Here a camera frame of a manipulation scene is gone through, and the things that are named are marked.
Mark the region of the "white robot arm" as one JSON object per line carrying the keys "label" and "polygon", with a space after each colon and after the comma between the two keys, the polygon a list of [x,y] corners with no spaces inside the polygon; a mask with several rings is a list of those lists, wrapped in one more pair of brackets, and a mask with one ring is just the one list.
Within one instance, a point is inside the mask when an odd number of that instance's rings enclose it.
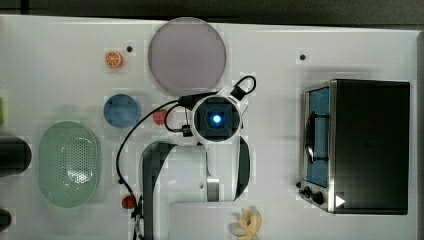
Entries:
{"label": "white robot arm", "polygon": [[250,180],[250,151],[240,134],[245,107],[233,96],[184,96],[179,107],[192,112],[181,130],[194,145],[157,141],[142,154],[143,240],[170,240],[170,207],[176,203],[233,202]]}

